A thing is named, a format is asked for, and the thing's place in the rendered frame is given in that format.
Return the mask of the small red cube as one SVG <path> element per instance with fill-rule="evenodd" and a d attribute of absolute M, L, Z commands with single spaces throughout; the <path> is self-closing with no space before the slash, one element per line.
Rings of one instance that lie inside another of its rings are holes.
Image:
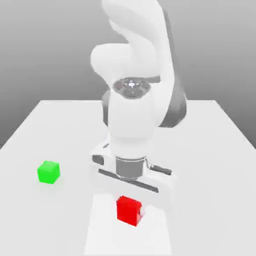
<path fill-rule="evenodd" d="M 142 203 L 124 195 L 116 201 L 117 219 L 136 227 L 142 219 Z"/>

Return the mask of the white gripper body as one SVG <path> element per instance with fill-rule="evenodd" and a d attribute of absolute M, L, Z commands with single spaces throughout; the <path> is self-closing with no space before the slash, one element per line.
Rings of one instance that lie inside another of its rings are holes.
<path fill-rule="evenodd" d="M 111 194 L 116 199 L 125 196 L 141 202 L 143 206 L 152 205 L 165 211 L 171 210 L 174 205 L 175 188 L 171 175 L 145 168 L 143 176 L 138 179 L 124 180 L 92 163 L 89 166 L 89 177 L 95 194 Z"/>

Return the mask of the small green cube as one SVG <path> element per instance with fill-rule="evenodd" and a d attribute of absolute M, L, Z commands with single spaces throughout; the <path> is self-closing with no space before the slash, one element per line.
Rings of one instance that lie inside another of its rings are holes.
<path fill-rule="evenodd" d="M 54 184 L 60 174 L 60 165 L 54 161 L 44 161 L 37 169 L 38 180 L 41 183 Z"/>

